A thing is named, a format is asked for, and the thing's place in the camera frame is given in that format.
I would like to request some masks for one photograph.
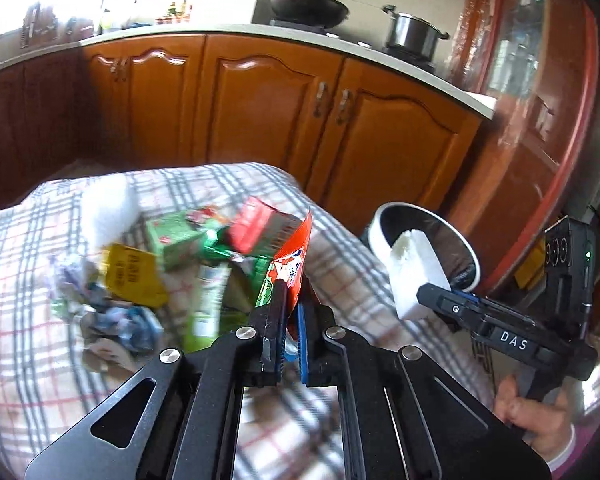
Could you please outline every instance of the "yellow package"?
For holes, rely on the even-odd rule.
[[[112,294],[151,308],[169,299],[158,276],[155,255],[121,244],[103,251],[104,284]]]

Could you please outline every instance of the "cooking pot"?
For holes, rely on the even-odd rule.
[[[348,15],[347,6],[338,0],[269,0],[278,20],[309,27],[331,28]]]
[[[448,32],[439,29],[421,18],[403,12],[395,12],[395,6],[385,5],[382,8],[391,16],[392,27],[385,46],[393,50],[401,50],[425,61],[431,61],[436,51],[438,40],[448,40]]]

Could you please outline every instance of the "trash can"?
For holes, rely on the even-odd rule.
[[[480,282],[475,251],[455,227],[423,207],[406,202],[381,205],[369,226],[369,248],[387,265],[391,247],[403,232],[411,229],[427,235],[452,288],[474,290]]]

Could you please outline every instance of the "trash pile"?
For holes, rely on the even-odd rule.
[[[301,221],[256,197],[233,221],[213,205],[149,219],[148,251],[114,242],[99,266],[79,254],[51,257],[50,308],[79,326],[85,367],[99,372],[113,362],[135,372],[164,347],[155,311],[169,301],[165,274],[195,275],[182,344],[185,352],[207,348],[247,324],[276,279],[287,281],[288,304],[296,304],[311,224],[310,212]]]

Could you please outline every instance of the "hand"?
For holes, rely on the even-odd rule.
[[[571,417],[563,390],[555,404],[549,406],[519,397],[516,379],[508,375],[498,386],[493,413],[504,423],[511,422],[535,433],[529,444],[547,461],[558,456],[571,438]]]

